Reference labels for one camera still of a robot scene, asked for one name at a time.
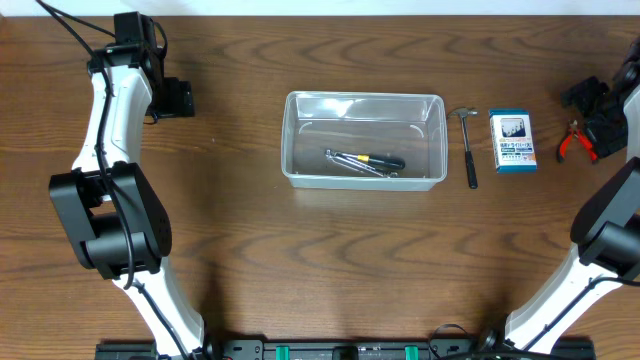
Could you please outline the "silver wrench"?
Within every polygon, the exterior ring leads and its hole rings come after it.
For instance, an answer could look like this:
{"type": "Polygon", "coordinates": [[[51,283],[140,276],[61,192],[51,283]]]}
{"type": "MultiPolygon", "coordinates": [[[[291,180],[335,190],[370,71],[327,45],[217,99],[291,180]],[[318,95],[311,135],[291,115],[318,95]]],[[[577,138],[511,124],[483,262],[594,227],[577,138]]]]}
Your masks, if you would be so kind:
{"type": "Polygon", "coordinates": [[[398,176],[399,170],[390,170],[379,166],[371,166],[356,160],[345,158],[339,155],[340,151],[327,149],[325,151],[326,158],[333,163],[346,167],[350,170],[360,173],[366,173],[384,178],[395,178],[398,176]]]}

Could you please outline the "clear plastic container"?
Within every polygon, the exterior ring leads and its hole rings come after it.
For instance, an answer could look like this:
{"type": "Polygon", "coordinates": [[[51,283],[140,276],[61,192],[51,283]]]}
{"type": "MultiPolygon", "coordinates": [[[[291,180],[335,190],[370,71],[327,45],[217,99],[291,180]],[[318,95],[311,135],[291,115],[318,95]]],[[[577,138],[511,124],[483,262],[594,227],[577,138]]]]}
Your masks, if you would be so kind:
{"type": "Polygon", "coordinates": [[[293,91],[283,114],[281,170],[295,188],[429,191],[448,172],[443,99],[435,94],[293,91]],[[395,178],[330,162],[325,151],[401,158],[395,178]]]}

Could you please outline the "black yellow screwdriver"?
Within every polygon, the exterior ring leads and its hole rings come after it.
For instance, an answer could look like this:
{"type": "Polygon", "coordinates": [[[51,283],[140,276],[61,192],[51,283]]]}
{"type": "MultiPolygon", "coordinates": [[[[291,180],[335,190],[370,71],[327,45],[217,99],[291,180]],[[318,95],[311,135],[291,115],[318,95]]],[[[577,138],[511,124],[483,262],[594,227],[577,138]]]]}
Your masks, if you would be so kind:
{"type": "Polygon", "coordinates": [[[403,170],[405,168],[405,161],[401,158],[383,157],[372,154],[351,154],[344,152],[340,152],[339,155],[371,166],[379,166],[390,170],[403,170]]]}

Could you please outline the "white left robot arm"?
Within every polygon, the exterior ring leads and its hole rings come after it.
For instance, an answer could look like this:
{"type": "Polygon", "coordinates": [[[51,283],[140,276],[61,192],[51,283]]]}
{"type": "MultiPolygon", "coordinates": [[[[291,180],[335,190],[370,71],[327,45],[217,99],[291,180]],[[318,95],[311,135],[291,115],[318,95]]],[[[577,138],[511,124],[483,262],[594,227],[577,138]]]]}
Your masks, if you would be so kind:
{"type": "Polygon", "coordinates": [[[101,346],[104,359],[217,359],[202,316],[180,289],[169,216],[140,166],[145,119],[192,117],[191,85],[164,72],[162,26],[114,16],[112,43],[91,50],[93,105],[80,154],[49,194],[79,263],[123,290],[154,336],[150,349],[101,346]]]}

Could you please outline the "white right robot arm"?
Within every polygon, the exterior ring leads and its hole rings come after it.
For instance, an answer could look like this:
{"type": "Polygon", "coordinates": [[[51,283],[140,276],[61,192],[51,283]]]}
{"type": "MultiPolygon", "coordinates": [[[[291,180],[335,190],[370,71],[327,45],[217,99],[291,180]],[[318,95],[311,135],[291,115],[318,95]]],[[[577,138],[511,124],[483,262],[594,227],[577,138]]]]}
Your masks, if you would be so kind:
{"type": "Polygon", "coordinates": [[[600,298],[639,275],[639,44],[632,43],[612,84],[590,77],[561,96],[583,117],[579,130],[597,159],[626,151],[626,164],[580,209],[572,245],[556,272],[481,349],[549,354],[600,298]]]}

